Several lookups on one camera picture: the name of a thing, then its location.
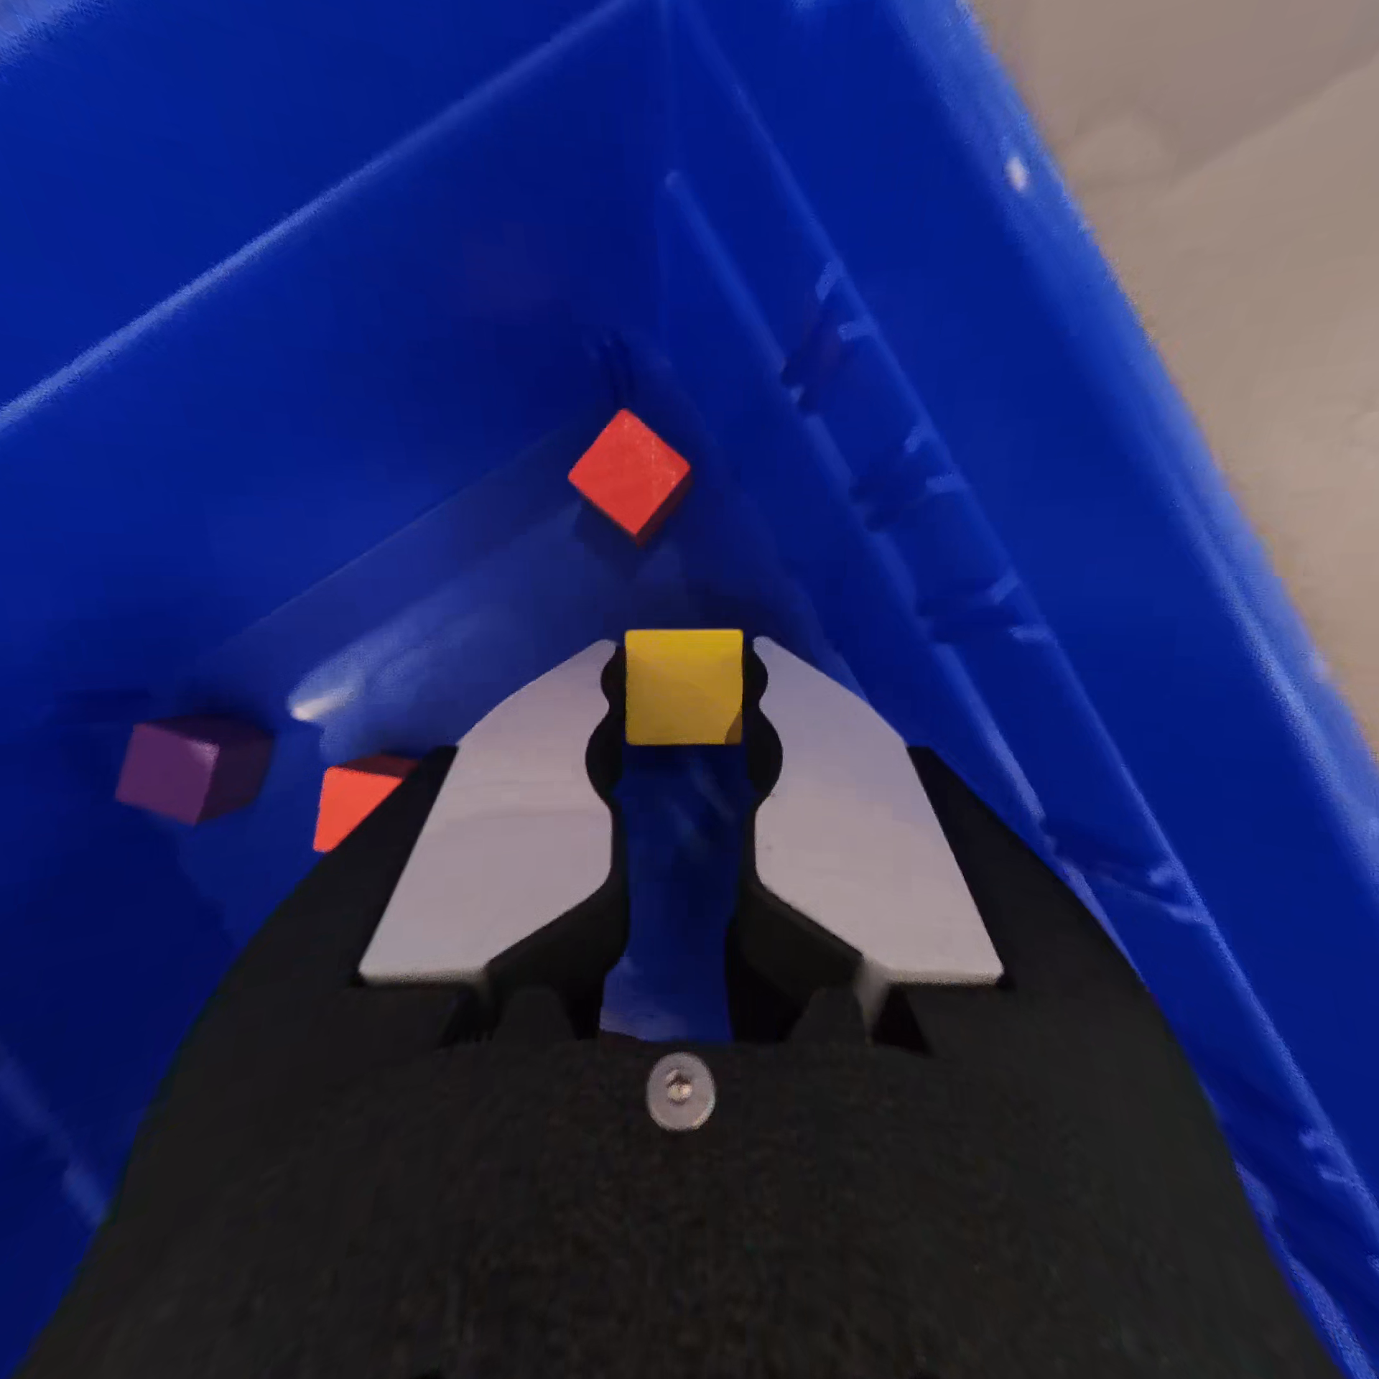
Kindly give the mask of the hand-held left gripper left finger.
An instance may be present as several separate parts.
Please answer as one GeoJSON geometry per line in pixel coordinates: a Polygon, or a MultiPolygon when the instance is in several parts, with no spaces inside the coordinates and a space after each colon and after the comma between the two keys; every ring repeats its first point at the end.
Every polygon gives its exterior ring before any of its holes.
{"type": "Polygon", "coordinates": [[[457,742],[357,964],[370,988],[465,990],[493,1018],[526,988],[597,1034],[628,937],[621,650],[597,640],[457,742]]]}

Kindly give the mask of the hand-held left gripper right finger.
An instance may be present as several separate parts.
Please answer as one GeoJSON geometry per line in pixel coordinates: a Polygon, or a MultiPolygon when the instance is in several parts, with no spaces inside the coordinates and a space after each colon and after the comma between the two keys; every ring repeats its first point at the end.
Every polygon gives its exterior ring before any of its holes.
{"type": "Polygon", "coordinates": [[[730,919],[730,1031],[784,1041],[817,993],[904,1041],[919,990],[996,992],[1006,970],[902,735],[764,635],[745,662],[751,785],[730,919]]]}

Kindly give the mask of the yellow wooden cube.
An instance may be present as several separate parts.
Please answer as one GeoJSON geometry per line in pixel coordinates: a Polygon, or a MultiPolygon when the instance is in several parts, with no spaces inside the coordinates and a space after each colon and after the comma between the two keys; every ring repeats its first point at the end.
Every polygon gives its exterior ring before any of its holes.
{"type": "Polygon", "coordinates": [[[741,742],[741,630],[631,629],[623,647],[625,740],[630,747],[733,747],[741,742]]]}

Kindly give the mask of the orange wooden cube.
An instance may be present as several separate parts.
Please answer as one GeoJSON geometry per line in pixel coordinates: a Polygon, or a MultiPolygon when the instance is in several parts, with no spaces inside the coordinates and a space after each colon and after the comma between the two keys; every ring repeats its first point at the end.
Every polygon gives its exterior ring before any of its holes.
{"type": "Polygon", "coordinates": [[[620,407],[567,471],[567,483],[631,543],[644,547],[692,484],[692,466],[620,407]]]}
{"type": "Polygon", "coordinates": [[[321,775],[313,852],[337,847],[408,777],[418,760],[372,752],[328,765],[321,775]]]}

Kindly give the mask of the blue plastic bin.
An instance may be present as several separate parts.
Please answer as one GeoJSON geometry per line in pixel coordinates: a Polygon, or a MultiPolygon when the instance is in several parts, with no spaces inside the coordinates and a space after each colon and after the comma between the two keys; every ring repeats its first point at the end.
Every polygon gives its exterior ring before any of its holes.
{"type": "Polygon", "coordinates": [[[3,3],[3,1376],[326,747],[731,614],[1102,919],[1375,1376],[1375,767],[965,3],[3,3]],[[636,547],[567,471],[692,466],[636,547]],[[196,826],[134,724],[272,734],[196,826]]]}

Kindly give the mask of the purple wooden cube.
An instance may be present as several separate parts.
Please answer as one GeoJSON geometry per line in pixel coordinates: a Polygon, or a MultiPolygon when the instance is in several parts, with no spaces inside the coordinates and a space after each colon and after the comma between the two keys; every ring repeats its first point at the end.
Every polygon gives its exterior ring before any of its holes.
{"type": "Polygon", "coordinates": [[[196,826],[249,806],[260,793],[272,734],[221,716],[147,719],[131,727],[114,801],[196,826]]]}

